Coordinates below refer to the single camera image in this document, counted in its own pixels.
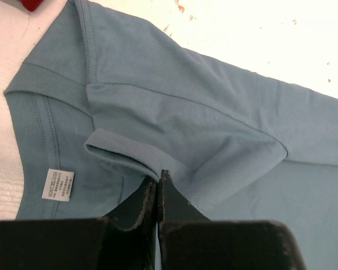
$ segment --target white surface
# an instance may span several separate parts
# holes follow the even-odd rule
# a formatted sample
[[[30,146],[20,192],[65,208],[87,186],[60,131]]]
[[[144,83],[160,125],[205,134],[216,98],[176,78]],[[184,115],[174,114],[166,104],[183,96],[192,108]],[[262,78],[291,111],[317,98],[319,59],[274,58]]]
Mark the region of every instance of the white surface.
[[[65,2],[28,13],[0,1],[0,219],[15,218],[24,182],[2,92]],[[338,98],[338,0],[96,2],[151,21],[183,47]]]

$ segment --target black plastic part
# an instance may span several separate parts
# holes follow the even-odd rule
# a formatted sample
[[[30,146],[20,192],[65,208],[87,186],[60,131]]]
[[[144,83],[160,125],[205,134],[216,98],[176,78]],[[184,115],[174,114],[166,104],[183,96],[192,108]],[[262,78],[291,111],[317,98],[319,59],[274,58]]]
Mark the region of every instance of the black plastic part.
[[[163,270],[305,269],[284,224],[212,222],[164,170],[102,218],[0,222],[0,270],[153,270],[157,222]]]
[[[156,182],[99,219],[0,222],[0,270],[152,270]]]
[[[162,172],[158,195],[163,270],[304,270],[289,229],[278,222],[210,222]]]

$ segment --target care label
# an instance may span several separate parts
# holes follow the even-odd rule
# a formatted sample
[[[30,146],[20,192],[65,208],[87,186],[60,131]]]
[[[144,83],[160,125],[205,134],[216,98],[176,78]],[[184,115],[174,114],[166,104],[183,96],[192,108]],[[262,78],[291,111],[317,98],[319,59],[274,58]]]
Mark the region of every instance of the care label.
[[[49,169],[41,198],[55,201],[69,201],[73,179],[73,172]]]

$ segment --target t-shirt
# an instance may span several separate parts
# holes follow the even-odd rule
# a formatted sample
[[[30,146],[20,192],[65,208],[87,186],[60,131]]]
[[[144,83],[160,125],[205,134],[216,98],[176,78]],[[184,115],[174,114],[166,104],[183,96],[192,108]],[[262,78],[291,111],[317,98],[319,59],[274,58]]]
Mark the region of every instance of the t-shirt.
[[[168,169],[210,219],[281,221],[309,269],[338,269],[337,99],[85,0],[66,4],[5,95],[25,177],[17,219],[99,217]],[[75,173],[69,201],[42,199],[49,169]]]

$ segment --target stain on surface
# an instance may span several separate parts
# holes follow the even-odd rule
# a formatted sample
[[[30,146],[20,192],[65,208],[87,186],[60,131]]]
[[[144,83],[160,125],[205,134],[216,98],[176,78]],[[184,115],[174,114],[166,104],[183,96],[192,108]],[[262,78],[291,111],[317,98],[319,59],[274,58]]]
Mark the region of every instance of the stain on surface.
[[[28,27],[29,27],[29,24],[30,24],[30,16],[28,17],[28,23],[26,24],[26,27],[25,27],[25,30],[21,36],[21,39],[24,37],[24,35],[26,34],[26,31],[28,31]]]
[[[178,9],[181,13],[184,13],[185,7],[178,5]]]

